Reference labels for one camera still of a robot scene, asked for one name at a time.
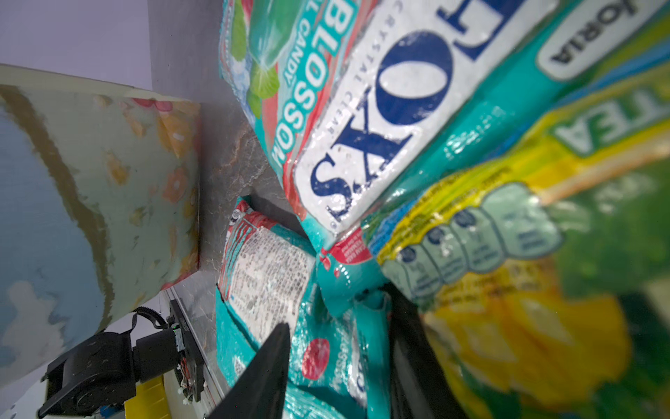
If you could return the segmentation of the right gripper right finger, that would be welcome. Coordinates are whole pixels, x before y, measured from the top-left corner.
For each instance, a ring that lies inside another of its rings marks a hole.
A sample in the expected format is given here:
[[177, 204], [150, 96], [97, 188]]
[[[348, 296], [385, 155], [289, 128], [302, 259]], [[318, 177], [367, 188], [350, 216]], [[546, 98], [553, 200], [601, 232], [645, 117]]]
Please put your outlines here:
[[389, 286], [392, 418], [465, 418], [427, 341], [416, 306]]

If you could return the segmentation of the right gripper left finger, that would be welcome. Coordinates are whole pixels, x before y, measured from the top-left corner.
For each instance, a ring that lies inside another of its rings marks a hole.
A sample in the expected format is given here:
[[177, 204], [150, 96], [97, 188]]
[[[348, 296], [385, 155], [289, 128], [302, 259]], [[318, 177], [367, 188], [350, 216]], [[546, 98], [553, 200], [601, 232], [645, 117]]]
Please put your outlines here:
[[282, 418], [290, 352], [289, 325], [280, 323], [208, 418]]

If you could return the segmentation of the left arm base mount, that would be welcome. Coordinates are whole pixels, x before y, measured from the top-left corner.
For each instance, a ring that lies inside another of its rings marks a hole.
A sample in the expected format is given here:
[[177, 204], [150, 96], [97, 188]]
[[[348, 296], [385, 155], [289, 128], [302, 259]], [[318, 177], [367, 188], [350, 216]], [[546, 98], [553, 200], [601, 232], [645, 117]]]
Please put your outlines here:
[[169, 300], [169, 310], [170, 315], [167, 320], [176, 336], [179, 354], [177, 369], [181, 376], [179, 383], [183, 388], [185, 398], [192, 403], [199, 403], [202, 401], [202, 392], [205, 387], [205, 360], [179, 301]]

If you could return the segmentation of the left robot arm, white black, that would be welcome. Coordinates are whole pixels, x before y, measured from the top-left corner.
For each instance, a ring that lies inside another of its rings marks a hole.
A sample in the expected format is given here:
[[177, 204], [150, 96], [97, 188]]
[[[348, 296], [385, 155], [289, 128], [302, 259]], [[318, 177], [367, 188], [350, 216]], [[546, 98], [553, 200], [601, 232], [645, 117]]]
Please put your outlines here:
[[180, 366], [180, 327], [148, 307], [135, 309], [132, 316], [129, 330], [96, 333], [48, 365], [37, 417], [89, 417], [134, 398], [139, 383]]

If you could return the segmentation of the teal white candy bag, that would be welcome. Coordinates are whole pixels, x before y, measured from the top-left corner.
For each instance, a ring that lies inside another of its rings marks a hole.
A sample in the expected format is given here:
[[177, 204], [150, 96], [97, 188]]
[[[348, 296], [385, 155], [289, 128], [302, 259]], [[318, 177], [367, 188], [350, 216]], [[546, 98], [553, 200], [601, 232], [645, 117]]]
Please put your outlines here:
[[217, 364], [234, 385], [279, 324], [290, 329], [284, 418], [389, 418], [388, 326], [381, 291], [332, 316], [309, 241], [239, 197], [230, 217], [216, 297]]

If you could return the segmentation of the paper bag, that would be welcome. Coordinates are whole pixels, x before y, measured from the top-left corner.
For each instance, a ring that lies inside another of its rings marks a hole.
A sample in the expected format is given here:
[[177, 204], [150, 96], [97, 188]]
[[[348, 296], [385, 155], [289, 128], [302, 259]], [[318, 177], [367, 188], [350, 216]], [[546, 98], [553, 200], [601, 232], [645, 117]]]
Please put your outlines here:
[[201, 107], [1, 68], [1, 382], [10, 385], [199, 265]]

